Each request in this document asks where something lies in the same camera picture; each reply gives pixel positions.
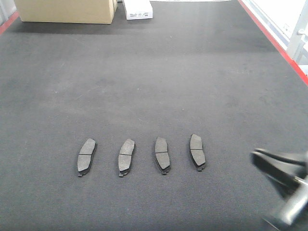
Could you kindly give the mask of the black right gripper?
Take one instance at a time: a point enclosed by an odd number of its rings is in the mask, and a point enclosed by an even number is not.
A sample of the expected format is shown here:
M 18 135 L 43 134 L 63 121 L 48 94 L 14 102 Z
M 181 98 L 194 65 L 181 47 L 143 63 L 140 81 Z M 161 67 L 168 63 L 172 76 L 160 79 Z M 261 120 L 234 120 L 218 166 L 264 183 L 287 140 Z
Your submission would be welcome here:
M 277 231 L 286 231 L 308 205 L 308 177 L 301 177 L 307 153 L 283 153 L 256 148 L 250 153 L 252 164 L 270 181 L 280 195 L 293 194 L 264 220 Z

